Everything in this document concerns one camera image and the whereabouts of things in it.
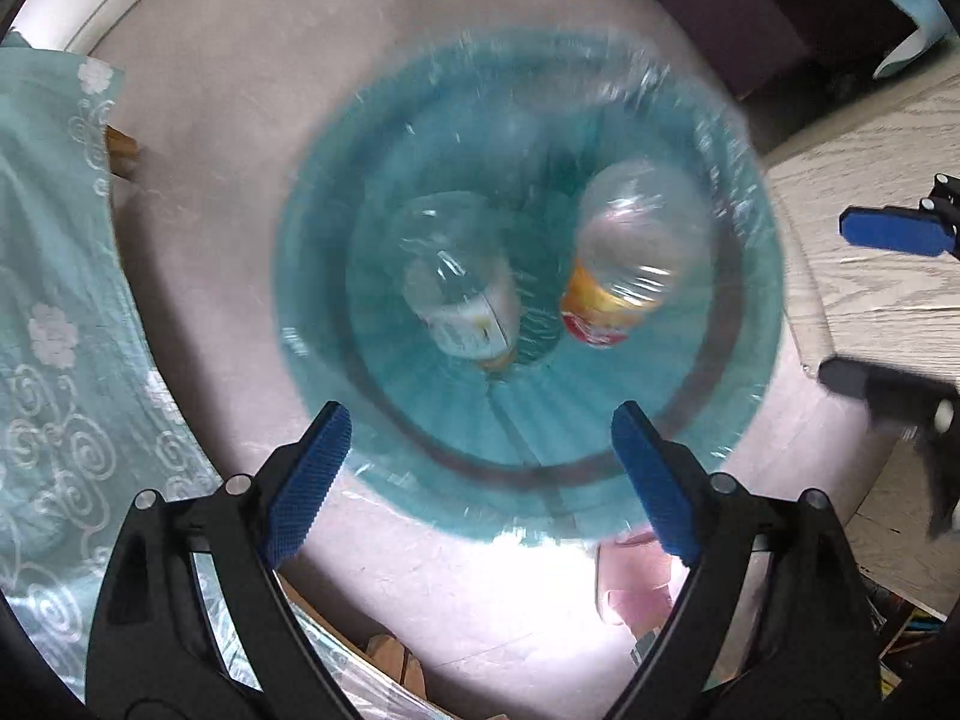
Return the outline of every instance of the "clear plastic bottle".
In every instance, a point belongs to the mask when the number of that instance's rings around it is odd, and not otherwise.
[[[520,300],[486,199],[443,191],[404,204],[392,223],[400,288],[434,343],[486,370],[510,365]]]
[[[580,202],[563,323],[591,346],[620,343],[709,253],[709,198],[688,175],[647,159],[611,165]]]

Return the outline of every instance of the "teal trash bin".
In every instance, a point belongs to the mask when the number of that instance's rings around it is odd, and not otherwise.
[[[703,190],[709,256],[608,349],[563,331],[579,198],[643,158]],[[391,277],[402,204],[488,199],[523,306],[506,371],[443,354]],[[645,521],[610,445],[634,399],[707,470],[746,429],[781,331],[782,257],[739,119],[649,47],[517,29],[422,53],[361,90],[314,143],[275,244],[277,329],[306,408],[354,419],[347,465],[451,533],[595,539]]]

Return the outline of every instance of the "orange label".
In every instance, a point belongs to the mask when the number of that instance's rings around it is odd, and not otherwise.
[[[644,309],[611,295],[578,260],[560,299],[560,315],[568,332],[591,346],[613,346],[640,323]]]

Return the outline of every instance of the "floor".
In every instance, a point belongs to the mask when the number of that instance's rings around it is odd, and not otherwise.
[[[144,148],[116,212],[124,267],[157,363],[222,472],[256,469],[306,425],[269,274],[275,219],[319,122],[399,47],[516,22],[613,25],[710,78],[653,0],[143,0],[99,45],[127,73],[112,124]],[[808,379],[784,334],[730,469],[759,493],[817,485],[849,517],[883,459],[865,413]],[[634,670],[632,639],[597,618],[582,547],[445,536],[346,476],[293,579],[353,640],[394,632],[430,697],[467,720],[600,717]]]

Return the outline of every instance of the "pink object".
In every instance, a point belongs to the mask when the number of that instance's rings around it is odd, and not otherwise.
[[[673,610],[667,588],[670,565],[671,557],[650,530],[600,544],[596,559],[600,618],[626,625],[637,638],[661,628]]]

